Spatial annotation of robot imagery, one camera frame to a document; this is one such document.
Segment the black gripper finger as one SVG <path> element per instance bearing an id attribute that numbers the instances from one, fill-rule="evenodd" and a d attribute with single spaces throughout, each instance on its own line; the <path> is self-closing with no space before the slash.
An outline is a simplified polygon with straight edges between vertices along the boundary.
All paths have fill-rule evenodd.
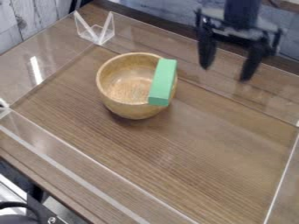
<path id="1" fill-rule="evenodd" d="M 241 72 L 239 76 L 240 81 L 248 81 L 252 78 L 265 55 L 267 45 L 261 41 L 255 42 L 249 47 L 247 60 L 241 67 Z"/>
<path id="2" fill-rule="evenodd" d="M 212 29 L 201 24 L 197 30 L 199 36 L 199 58 L 200 58 L 200 66 L 204 70 L 211 67 L 211 64 L 215 60 L 215 54 L 217 49 L 217 42 L 213 37 Z"/>

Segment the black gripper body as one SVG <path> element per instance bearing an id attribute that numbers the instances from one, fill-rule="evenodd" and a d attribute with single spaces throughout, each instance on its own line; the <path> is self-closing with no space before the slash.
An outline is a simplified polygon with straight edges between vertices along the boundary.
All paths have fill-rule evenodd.
<path id="1" fill-rule="evenodd" d="M 267 54 L 276 54 L 283 29 L 260 17 L 261 0 L 225 0 L 224 7 L 201 6 L 195 11 L 196 37 L 200 25 L 207 25 L 213 32 L 216 42 L 220 38 L 235 39 L 253 44 L 261 41 Z"/>

